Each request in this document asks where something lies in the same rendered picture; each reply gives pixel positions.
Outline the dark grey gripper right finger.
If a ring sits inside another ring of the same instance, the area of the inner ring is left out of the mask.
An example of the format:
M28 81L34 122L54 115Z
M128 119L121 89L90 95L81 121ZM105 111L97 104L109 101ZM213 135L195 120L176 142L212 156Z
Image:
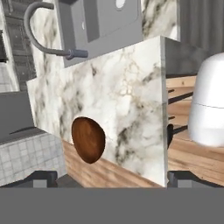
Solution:
M176 188L203 188L213 187L222 188L222 185L215 184L213 182L206 181L197 177L190 171L168 171L168 187Z

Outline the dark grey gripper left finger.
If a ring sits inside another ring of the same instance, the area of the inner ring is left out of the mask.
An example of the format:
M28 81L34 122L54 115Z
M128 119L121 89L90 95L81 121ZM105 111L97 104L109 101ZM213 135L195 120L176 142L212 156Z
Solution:
M51 188L58 187L58 173L56 171L34 171L24 179L3 185L3 188Z

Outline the grey cabinet run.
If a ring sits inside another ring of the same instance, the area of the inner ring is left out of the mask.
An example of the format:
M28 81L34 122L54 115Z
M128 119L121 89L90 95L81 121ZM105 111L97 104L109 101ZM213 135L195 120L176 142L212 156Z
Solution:
M0 145L43 133L34 124L26 91L0 93Z

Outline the white marble dining counter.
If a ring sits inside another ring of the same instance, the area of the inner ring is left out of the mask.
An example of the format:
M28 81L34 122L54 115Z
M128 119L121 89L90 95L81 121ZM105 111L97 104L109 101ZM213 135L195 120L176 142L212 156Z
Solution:
M103 159L166 183L166 85L193 77L207 52L157 36L80 64L34 50L37 77L28 83L36 127L67 142L72 122L93 119L106 134Z

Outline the dark grey ribbed cabinet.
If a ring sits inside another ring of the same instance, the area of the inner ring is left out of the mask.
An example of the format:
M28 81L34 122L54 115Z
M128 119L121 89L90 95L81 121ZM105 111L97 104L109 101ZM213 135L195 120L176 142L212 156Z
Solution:
M178 27L181 42L224 52L224 0L178 0Z

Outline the white rounded object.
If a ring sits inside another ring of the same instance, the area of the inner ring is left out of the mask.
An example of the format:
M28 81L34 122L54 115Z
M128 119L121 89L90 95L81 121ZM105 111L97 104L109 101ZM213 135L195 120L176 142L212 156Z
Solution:
M224 52L205 59L199 68L188 133L197 144L224 147Z

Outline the grey curved sink tap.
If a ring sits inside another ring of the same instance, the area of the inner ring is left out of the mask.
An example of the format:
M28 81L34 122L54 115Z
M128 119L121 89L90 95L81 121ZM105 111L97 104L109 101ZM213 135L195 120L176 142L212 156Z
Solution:
M40 8L53 10L54 5L52 3L47 3L47 2L35 2L35 3L31 3L25 10L24 30L25 30L27 37L31 41L31 43L43 53L54 54L56 56L65 57L67 60L72 60L73 58L87 58L88 52L86 50L68 49L67 51L65 51L65 50L51 49L51 48L42 46L37 41L34 34L32 33L30 20L31 20L33 14L35 13L35 11Z

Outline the grey kitchen sink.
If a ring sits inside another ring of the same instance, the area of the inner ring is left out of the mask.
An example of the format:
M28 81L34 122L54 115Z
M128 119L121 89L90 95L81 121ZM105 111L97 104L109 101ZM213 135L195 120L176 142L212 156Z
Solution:
M143 40L141 0L55 0L61 48L90 59Z

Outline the black metal stool frame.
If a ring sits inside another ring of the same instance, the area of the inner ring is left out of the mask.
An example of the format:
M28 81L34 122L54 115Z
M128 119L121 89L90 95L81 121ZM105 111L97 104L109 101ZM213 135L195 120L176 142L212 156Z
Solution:
M171 144L175 135L187 131L188 117L193 97L192 87L168 88L167 143Z

